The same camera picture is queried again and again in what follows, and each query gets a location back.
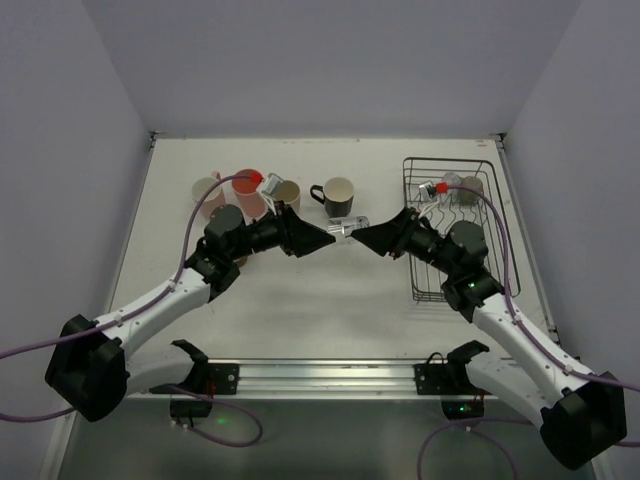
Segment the clear glass cup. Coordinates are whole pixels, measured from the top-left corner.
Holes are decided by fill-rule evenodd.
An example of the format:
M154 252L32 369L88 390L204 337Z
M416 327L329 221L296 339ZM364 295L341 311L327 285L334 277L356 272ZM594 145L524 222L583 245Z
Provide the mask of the clear glass cup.
M447 185L447 194L455 193L462 182L462 178L455 172L447 172L443 175L442 182Z
M370 226L366 216L335 217L329 220L327 231L331 234L341 234L345 238L350 237L352 232Z

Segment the beige cream cup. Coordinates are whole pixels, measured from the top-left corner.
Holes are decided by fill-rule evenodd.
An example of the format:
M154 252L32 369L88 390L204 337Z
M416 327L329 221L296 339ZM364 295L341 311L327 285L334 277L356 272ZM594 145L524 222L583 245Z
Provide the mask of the beige cream cup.
M276 201L289 205L296 213L300 211L301 190L297 183L284 180L274 194Z

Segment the matte pink tumbler cup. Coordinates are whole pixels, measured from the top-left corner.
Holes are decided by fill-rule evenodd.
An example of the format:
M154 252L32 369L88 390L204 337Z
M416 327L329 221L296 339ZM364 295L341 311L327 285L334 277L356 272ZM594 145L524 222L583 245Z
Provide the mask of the matte pink tumbler cup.
M262 217L267 210L264 200L257 191L261 181L262 175L258 171L243 169L234 175L231 182L241 209L251 219Z

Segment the glossy black handled mug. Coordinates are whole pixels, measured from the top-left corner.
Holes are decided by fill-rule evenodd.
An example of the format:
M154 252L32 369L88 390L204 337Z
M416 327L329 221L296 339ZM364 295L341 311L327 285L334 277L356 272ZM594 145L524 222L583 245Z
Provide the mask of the glossy black handled mug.
M329 218L348 217L355 196L354 185L344 177L334 177L323 185L312 185L309 189L312 199L320 203Z

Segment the grey-beige speckled cup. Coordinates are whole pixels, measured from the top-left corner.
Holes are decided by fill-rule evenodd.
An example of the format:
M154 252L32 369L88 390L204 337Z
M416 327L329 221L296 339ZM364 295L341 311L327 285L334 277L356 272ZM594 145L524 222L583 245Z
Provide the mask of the grey-beige speckled cup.
M480 194L484 193L483 182L476 176L464 177L457 190L458 201L463 206L474 206L480 201Z

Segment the glossy pink handled mug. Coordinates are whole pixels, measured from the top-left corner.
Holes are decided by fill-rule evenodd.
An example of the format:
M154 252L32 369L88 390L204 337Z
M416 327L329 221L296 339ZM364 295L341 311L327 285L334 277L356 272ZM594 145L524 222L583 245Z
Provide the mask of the glossy pink handled mug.
M217 208L223 207L227 204L223 187L218 186L213 189L213 186L221 178L222 176L218 171L212 171L209 176L200 178L192 186L192 198L195 203L201 200L204 195L208 193L199 209L200 214L206 219L209 219Z

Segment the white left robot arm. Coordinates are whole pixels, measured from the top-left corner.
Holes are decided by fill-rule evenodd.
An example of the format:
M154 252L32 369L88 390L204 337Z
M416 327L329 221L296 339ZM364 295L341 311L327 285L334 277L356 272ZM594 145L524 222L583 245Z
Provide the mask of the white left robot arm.
M335 241L282 202L251 223L238 207L219 207L172 277L117 311L67 321L45 381L89 421L105 418L136 391L181 382L189 366L171 362L161 374L149 364L135 363L135 353L171 323L228 290L240 275L237 260L273 248L301 258Z

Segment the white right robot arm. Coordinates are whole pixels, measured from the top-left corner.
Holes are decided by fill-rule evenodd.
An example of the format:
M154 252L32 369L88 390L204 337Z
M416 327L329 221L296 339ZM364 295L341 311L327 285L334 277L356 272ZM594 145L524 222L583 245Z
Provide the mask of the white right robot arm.
M408 253L445 274L446 303L521 369L515 382L499 380L488 371L488 353L481 353L469 362L468 379L534 424L564 467L576 470L626 437L623 384L571 357L515 306L508 287L484 266L488 248L481 226L458 221L440 235L416 210L405 208L352 237L380 256Z

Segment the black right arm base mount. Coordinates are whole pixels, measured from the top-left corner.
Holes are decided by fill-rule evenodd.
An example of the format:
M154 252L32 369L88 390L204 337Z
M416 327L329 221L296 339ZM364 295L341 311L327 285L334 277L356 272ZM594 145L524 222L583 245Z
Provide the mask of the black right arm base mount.
M448 420L483 417L487 392L470 382L466 367L476 356L489 351L488 346L473 340L446 356L432 353L426 360L413 365L416 394L441 397L441 410Z

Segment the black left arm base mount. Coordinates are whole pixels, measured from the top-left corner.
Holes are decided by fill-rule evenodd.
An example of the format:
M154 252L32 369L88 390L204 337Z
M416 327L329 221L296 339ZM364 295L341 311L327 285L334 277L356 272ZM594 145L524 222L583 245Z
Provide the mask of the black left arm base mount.
M209 357L187 340L174 340L171 345L189 357L189 371L175 385L192 393L215 397L235 395L239 382L237 363L210 363ZM194 426L195 419L205 419L213 406L209 402L191 400L171 400L169 414L172 420L188 420Z

